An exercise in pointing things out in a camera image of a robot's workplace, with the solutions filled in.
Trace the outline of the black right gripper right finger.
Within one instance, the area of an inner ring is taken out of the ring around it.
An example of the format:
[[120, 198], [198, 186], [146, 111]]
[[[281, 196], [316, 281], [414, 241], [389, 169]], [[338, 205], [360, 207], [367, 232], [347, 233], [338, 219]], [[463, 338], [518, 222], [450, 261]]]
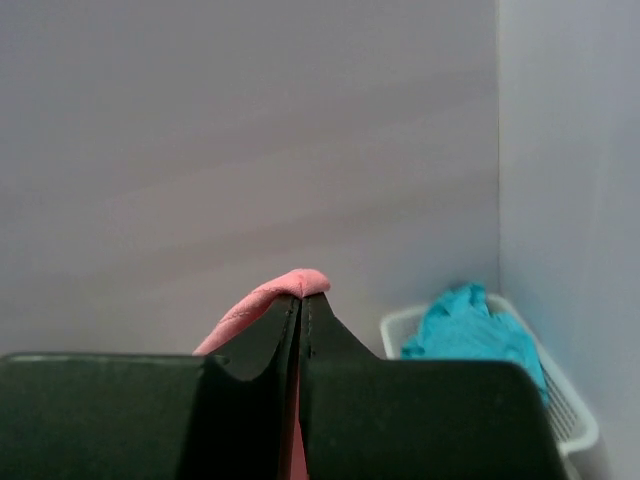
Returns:
[[313, 479], [563, 479], [525, 371], [499, 361], [383, 360], [327, 298], [301, 310], [299, 422]]

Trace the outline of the pink t-shirt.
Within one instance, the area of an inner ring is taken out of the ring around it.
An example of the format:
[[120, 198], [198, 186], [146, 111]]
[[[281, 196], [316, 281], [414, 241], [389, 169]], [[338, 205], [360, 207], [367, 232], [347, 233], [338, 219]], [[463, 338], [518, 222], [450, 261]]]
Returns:
[[[303, 299], [311, 295], [326, 293], [330, 288], [328, 277], [322, 272], [310, 268], [294, 269], [271, 279], [256, 287], [228, 310], [209, 335], [193, 351], [193, 354], [212, 353], [232, 340], [264, 314], [280, 295], [291, 295], [297, 299]], [[295, 374], [295, 393], [289, 397], [289, 400], [292, 401], [289, 411], [292, 420], [292, 440], [288, 454], [288, 472], [290, 479], [303, 480], [308, 479], [308, 471], [298, 414], [298, 378], [299, 375]]]

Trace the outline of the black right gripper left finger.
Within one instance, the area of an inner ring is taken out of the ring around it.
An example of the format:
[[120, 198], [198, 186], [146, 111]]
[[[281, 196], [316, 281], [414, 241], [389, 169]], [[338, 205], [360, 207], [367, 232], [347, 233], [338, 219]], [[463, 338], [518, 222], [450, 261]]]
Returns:
[[5, 356], [2, 477], [286, 478], [299, 313], [281, 296], [205, 355]]

